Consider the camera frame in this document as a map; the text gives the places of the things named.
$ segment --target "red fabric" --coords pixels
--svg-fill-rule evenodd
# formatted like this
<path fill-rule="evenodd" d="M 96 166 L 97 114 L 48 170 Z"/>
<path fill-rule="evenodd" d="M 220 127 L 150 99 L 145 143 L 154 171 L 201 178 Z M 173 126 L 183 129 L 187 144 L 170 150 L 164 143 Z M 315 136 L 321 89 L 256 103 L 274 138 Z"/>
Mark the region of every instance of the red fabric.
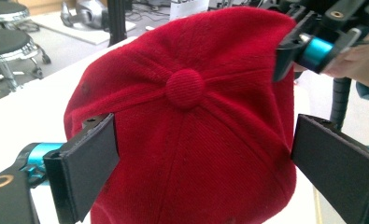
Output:
<path fill-rule="evenodd" d="M 271 80 L 293 26 L 276 12 L 227 8 L 171 21 L 92 63 L 66 134 L 113 112 L 121 156 L 92 223 L 262 223 L 285 207 L 292 72 Z"/>

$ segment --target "white table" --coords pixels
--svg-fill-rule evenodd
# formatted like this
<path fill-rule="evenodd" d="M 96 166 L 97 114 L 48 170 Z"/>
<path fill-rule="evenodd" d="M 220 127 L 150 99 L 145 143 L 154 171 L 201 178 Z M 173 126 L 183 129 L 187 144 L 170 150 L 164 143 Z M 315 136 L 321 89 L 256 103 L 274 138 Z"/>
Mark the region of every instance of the white table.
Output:
<path fill-rule="evenodd" d="M 64 110 L 85 68 L 108 51 L 132 41 L 129 38 L 74 63 L 43 80 L 26 84 L 23 90 L 0 100 L 0 172 L 8 168 L 19 152 L 36 142 L 66 142 Z M 296 88 L 296 111 L 308 112 L 306 92 Z M 42 224 L 56 224 L 57 216 L 49 187 L 32 190 L 35 207 Z M 87 217 L 84 223 L 90 223 Z M 299 174 L 297 190 L 287 208 L 267 221 L 268 224 L 316 223 L 312 185 Z"/>

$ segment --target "metal stool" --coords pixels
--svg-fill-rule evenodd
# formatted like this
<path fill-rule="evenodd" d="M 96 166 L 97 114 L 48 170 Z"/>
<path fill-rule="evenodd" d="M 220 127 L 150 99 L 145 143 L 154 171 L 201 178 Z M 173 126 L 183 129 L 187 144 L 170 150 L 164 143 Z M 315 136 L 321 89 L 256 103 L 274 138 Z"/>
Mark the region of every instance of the metal stool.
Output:
<path fill-rule="evenodd" d="M 19 22 L 24 21 L 29 17 L 29 9 L 19 3 L 0 1 L 0 24 L 3 28 L 16 30 Z M 50 63 L 50 57 L 45 50 L 37 45 L 42 53 L 43 63 Z"/>
<path fill-rule="evenodd" d="M 35 57 L 40 49 L 34 44 L 33 39 L 25 32 L 18 30 L 0 29 L 0 79 L 3 78 L 11 91 L 16 91 L 20 85 L 15 80 L 9 62 L 15 60 L 31 59 L 35 63 L 35 69 L 30 75 L 42 78 L 41 68 L 37 65 Z"/>

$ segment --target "metal machine part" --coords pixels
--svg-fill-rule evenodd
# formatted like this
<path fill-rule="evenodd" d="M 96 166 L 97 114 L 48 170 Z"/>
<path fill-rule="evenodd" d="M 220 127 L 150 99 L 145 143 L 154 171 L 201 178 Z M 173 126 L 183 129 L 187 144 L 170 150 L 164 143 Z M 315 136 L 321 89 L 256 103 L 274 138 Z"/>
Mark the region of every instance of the metal machine part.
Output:
<path fill-rule="evenodd" d="M 62 2 L 61 19 L 65 26 L 83 23 L 93 29 L 108 27 L 107 8 L 98 0 L 80 0 L 76 5 L 77 15 L 72 15 L 66 2 Z"/>
<path fill-rule="evenodd" d="M 369 34 L 369 0 L 281 0 L 278 4 L 266 1 L 261 7 L 284 13 L 297 21 L 277 47 L 274 81 L 283 79 L 293 63 L 319 74 L 338 54 L 369 44 L 369 40 L 364 41 Z M 348 78 L 334 79 L 330 120 L 339 130 L 346 116 L 350 81 Z"/>
<path fill-rule="evenodd" d="M 30 188 L 47 182 L 60 223 L 85 218 L 120 158 L 112 114 L 83 125 L 67 143 L 28 145 L 0 173 L 0 223 L 39 223 Z"/>

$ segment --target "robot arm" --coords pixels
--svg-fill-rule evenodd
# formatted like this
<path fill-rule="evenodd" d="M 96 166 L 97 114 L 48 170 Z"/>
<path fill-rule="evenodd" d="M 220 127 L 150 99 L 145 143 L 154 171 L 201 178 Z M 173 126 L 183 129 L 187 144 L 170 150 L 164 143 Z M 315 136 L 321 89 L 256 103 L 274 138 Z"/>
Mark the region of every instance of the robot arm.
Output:
<path fill-rule="evenodd" d="M 0 173 L 0 223 L 39 223 L 30 188 L 43 183 L 50 185 L 60 223 L 85 218 L 120 158 L 112 114 L 83 126 L 67 143 L 28 145 Z"/>

